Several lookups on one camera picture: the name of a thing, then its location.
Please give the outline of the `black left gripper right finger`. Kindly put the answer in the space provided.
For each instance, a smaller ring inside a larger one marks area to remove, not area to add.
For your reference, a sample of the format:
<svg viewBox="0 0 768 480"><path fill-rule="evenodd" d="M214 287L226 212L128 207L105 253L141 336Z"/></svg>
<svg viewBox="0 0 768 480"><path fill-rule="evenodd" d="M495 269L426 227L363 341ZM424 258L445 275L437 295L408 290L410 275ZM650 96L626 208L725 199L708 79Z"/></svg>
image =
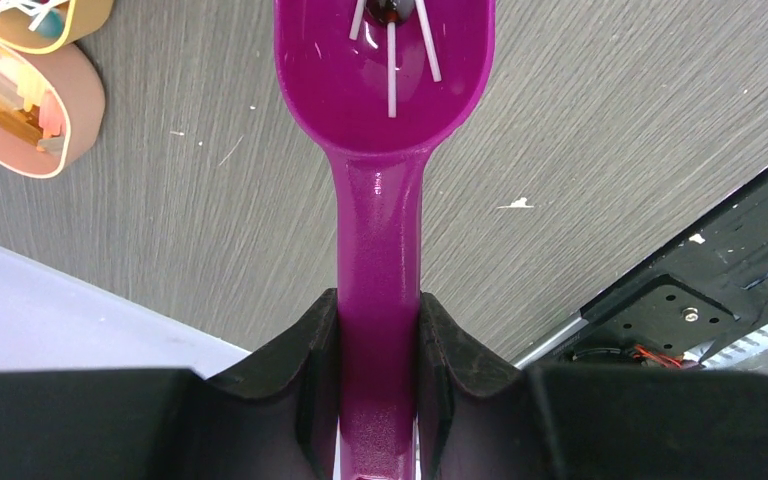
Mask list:
<svg viewBox="0 0 768 480"><path fill-rule="evenodd" d="M768 376L575 363L518 369L421 297L426 479L768 479Z"/></svg>

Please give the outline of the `pink oval candy tray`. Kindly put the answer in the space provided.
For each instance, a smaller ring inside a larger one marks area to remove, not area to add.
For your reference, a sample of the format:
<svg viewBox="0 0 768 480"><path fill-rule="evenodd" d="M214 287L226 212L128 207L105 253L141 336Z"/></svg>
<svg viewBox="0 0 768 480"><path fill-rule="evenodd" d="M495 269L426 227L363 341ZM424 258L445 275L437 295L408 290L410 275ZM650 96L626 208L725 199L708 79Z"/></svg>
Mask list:
<svg viewBox="0 0 768 480"><path fill-rule="evenodd" d="M30 178L57 176L96 142L106 98L83 52L44 55L0 43L0 165Z"/></svg>

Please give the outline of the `magenta plastic scoop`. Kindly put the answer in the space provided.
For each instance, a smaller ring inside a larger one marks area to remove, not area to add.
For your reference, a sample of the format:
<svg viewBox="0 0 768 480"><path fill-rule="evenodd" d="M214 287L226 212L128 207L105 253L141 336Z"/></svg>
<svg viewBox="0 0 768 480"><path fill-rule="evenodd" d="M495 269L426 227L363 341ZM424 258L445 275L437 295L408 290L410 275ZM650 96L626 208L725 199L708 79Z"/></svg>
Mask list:
<svg viewBox="0 0 768 480"><path fill-rule="evenodd" d="M496 5L415 1L396 30L391 119L386 32L365 2L275 2L275 68L336 194L340 474L411 479L423 176L486 88Z"/></svg>

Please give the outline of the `yellow tray with ball lollipops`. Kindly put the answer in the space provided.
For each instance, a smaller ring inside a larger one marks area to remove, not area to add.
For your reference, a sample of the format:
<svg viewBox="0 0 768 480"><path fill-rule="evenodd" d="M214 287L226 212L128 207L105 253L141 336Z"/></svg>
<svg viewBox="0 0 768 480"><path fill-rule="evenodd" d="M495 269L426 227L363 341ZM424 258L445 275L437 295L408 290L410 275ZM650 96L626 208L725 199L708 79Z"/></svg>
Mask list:
<svg viewBox="0 0 768 480"><path fill-rule="evenodd" d="M2 0L0 43L24 53L52 53L99 30L113 6L113 0Z"/></svg>

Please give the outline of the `dark ball lollipop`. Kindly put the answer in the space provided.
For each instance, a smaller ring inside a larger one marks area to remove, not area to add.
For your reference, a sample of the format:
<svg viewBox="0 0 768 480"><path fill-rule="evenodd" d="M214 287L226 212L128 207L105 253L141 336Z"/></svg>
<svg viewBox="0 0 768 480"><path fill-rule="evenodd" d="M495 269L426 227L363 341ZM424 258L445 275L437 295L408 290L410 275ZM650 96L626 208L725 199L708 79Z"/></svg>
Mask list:
<svg viewBox="0 0 768 480"><path fill-rule="evenodd" d="M370 17L386 32L387 116L397 117L397 27L415 10L414 0L369 0L364 4Z"/></svg>

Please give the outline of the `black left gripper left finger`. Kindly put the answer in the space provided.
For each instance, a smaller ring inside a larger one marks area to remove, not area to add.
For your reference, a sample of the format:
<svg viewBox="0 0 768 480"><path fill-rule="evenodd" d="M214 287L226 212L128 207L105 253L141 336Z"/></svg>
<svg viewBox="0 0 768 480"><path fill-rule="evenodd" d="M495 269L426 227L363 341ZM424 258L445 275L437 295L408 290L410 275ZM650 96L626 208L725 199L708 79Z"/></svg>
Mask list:
<svg viewBox="0 0 768 480"><path fill-rule="evenodd" d="M0 479L329 479L338 390L331 289L209 378L0 372Z"/></svg>

